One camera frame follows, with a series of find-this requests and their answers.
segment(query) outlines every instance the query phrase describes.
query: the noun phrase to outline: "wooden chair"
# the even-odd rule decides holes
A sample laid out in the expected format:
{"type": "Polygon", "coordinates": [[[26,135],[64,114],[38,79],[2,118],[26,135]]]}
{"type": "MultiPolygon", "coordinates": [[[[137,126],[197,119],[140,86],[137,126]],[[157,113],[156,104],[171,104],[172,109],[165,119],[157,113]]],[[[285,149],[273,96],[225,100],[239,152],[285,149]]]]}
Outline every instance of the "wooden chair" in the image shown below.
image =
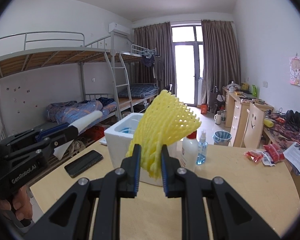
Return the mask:
{"type": "Polygon", "coordinates": [[[254,104],[250,103],[248,111],[248,120],[246,130],[243,136],[241,146],[245,145],[246,148],[258,149],[263,130],[263,119],[265,113],[257,108],[254,104]]]}

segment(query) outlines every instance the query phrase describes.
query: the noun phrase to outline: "blue plaid bedding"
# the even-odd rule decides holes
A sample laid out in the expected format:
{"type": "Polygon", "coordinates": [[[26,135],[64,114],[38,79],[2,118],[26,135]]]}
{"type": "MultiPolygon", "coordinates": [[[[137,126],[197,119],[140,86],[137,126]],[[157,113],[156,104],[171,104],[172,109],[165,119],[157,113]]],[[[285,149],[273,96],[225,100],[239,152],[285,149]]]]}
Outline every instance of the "blue plaid bedding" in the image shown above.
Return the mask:
{"type": "MultiPolygon", "coordinates": [[[[146,98],[157,93],[159,88],[155,84],[133,84],[130,85],[132,98],[146,98]]],[[[119,98],[128,98],[128,89],[118,93],[119,98]]]]}
{"type": "Polygon", "coordinates": [[[101,111],[102,117],[98,118],[86,128],[84,128],[80,132],[83,133],[85,130],[106,119],[110,112],[115,110],[116,107],[116,102],[112,102],[106,106],[102,106],[101,102],[98,100],[87,101],[86,103],[77,103],[77,101],[53,103],[46,107],[45,117],[48,121],[57,122],[58,124],[72,123],[75,120],[92,113],[93,111],[101,111]]]}

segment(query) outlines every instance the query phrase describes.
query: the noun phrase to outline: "styrofoam box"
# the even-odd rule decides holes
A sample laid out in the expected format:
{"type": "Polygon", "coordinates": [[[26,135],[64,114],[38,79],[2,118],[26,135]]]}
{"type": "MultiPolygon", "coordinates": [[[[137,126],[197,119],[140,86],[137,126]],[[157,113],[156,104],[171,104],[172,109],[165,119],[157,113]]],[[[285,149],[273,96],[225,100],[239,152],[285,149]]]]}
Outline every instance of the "styrofoam box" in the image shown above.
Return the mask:
{"type": "MultiPolygon", "coordinates": [[[[129,149],[134,131],[137,129],[138,123],[143,114],[132,113],[115,123],[105,130],[106,141],[110,153],[111,162],[114,168],[121,166],[122,160],[129,149]]],[[[171,156],[177,150],[177,143],[168,146],[168,152],[171,156]]],[[[143,168],[140,168],[140,181],[156,186],[162,186],[162,179],[153,179],[143,168]]]]}

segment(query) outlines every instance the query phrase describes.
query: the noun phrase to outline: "window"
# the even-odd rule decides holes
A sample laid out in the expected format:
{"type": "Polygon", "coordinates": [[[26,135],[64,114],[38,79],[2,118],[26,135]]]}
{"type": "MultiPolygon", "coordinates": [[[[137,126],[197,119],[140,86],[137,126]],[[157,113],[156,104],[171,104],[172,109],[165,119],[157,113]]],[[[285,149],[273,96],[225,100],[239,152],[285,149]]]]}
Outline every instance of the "window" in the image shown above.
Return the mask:
{"type": "Polygon", "coordinates": [[[196,26],[195,27],[195,32],[197,34],[197,41],[203,42],[202,27],[201,26],[196,26]]]}
{"type": "Polygon", "coordinates": [[[203,45],[199,45],[200,77],[203,78],[203,45]]]}
{"type": "Polygon", "coordinates": [[[194,41],[194,31],[192,26],[173,27],[172,28],[172,41],[194,41]]]}

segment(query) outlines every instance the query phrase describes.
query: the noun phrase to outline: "table surface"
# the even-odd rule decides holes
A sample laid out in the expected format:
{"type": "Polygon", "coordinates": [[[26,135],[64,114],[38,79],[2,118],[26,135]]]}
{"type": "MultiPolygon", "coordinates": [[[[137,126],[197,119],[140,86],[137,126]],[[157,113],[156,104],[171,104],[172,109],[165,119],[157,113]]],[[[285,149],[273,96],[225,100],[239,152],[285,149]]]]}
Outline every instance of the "table surface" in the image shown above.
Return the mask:
{"type": "MultiPolygon", "coordinates": [[[[177,151],[181,150],[178,142],[177,151]]],[[[244,157],[245,148],[209,145],[206,163],[197,166],[198,176],[223,177],[279,234],[282,235],[300,212],[300,200],[284,163],[275,167],[255,164],[244,157]]],[[[113,169],[108,148],[96,142],[31,186],[46,212],[80,177],[97,179],[113,169]],[[90,150],[104,159],[71,179],[64,166],[90,150]]],[[[140,182],[135,199],[122,199],[121,239],[181,239],[181,199],[168,199],[162,187],[140,182]]]]}
{"type": "MultiPolygon", "coordinates": [[[[240,102],[241,105],[244,105],[244,106],[249,106],[250,103],[243,103],[241,102],[241,98],[240,97],[244,97],[243,95],[240,96],[240,95],[237,95],[236,93],[232,93],[232,92],[229,92],[228,88],[226,87],[223,87],[223,90],[227,93],[229,93],[229,95],[236,101],[240,102]]],[[[263,105],[262,104],[258,104],[258,103],[255,103],[255,105],[258,107],[258,108],[261,108],[263,111],[266,111],[266,110],[273,110],[273,106],[267,104],[267,103],[264,103],[263,105]]]]}
{"type": "MultiPolygon", "coordinates": [[[[277,114],[272,113],[270,116],[275,119],[277,114]]],[[[290,124],[282,124],[274,119],[271,120],[274,123],[273,127],[263,127],[263,132],[269,137],[271,142],[277,144],[282,151],[288,149],[294,142],[300,144],[300,135],[298,131],[296,131],[290,124]]],[[[299,171],[295,167],[293,167],[293,171],[295,174],[300,175],[299,171]]]]}

